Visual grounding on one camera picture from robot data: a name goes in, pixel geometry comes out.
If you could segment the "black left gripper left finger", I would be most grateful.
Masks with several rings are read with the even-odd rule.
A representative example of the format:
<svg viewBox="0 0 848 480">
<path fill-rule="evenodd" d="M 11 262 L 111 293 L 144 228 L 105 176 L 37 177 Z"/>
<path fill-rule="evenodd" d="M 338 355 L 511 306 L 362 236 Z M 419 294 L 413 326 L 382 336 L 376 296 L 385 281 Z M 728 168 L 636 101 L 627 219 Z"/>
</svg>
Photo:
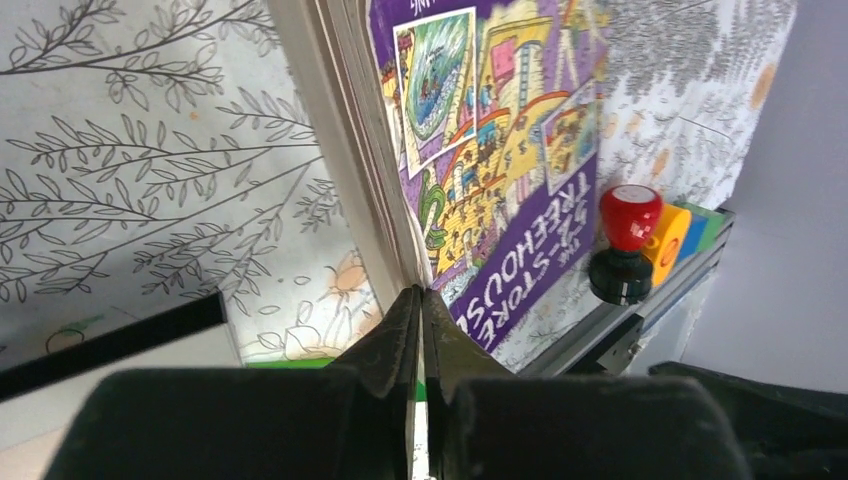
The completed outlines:
<svg viewBox="0 0 848 480">
<path fill-rule="evenodd" d="M 406 479 L 422 292 L 321 368 L 131 369 L 86 399 L 49 479 Z"/>
</svg>

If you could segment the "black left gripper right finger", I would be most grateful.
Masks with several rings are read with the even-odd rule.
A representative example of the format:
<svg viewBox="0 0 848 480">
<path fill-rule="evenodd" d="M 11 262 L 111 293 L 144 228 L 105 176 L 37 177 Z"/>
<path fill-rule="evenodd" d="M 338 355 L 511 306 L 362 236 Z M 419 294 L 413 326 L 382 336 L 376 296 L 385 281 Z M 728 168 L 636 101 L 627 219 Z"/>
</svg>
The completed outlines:
<svg viewBox="0 0 848 480">
<path fill-rule="evenodd" d="M 437 479 L 749 479 L 730 422 L 684 377 L 518 376 L 422 297 Z"/>
</svg>

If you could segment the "white AVE notebook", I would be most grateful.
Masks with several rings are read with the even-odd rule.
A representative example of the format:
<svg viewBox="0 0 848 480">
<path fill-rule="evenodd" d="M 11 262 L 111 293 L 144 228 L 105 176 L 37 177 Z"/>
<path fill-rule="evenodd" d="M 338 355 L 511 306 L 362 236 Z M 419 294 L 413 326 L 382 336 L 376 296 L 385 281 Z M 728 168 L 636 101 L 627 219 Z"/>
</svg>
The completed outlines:
<svg viewBox="0 0 848 480">
<path fill-rule="evenodd" d="M 429 473 L 428 451 L 428 406 L 425 380 L 422 375 L 416 379 L 416 396 L 412 412 L 412 426 L 408 429 L 411 435 L 411 466 L 412 480 L 431 480 Z"/>
</svg>

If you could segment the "purple 52-storey treehouse book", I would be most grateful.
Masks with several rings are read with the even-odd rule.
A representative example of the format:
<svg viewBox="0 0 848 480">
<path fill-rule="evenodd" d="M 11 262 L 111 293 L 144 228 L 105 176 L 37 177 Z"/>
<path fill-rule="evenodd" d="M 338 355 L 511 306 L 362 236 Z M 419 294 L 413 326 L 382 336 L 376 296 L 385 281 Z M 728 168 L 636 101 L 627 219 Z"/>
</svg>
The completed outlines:
<svg viewBox="0 0 848 480">
<path fill-rule="evenodd" d="M 596 236 L 603 1 L 273 1 L 382 256 L 488 352 L 568 296 Z"/>
</svg>

